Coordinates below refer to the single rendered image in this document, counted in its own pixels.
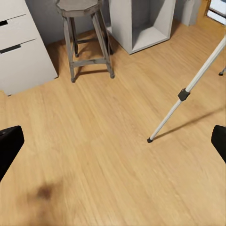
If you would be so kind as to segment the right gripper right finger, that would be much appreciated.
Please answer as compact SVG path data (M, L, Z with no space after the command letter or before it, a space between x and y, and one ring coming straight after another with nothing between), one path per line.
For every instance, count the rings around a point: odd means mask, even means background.
M216 125L212 132L211 142L226 163L226 127Z

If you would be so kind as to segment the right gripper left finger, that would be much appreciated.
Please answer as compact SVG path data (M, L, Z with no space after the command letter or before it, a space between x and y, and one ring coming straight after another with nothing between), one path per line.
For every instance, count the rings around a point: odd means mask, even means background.
M21 126L0 130L0 181L24 144Z

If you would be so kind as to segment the camera tripod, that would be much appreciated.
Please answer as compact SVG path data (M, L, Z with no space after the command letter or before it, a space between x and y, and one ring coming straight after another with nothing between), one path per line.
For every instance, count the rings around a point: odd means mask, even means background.
M161 128L164 126L164 124L168 121L168 119L171 117L171 115L175 112L175 110L178 108L178 106L181 104L181 102L186 100L186 98L190 95L193 87L196 85L196 83L199 81L199 79L206 73L206 71L210 68L210 66L213 64L213 62L216 60L216 58L219 56L219 54L223 51L223 49L225 47L226 47L226 36L220 42L220 44L217 46L217 48L214 50L214 52L211 54L211 56L208 58L208 60L205 62L205 64L202 66L202 68L197 73L197 75L194 77L194 79L189 84L189 86L187 88L184 88L183 90L181 90L181 92L178 95L179 100L172 107L170 112L164 118L162 123L158 126L157 130L153 133L153 135L149 139L147 139L148 143L151 143L153 141L154 137L161 130ZM219 75L223 75L225 70L226 70L226 66Z

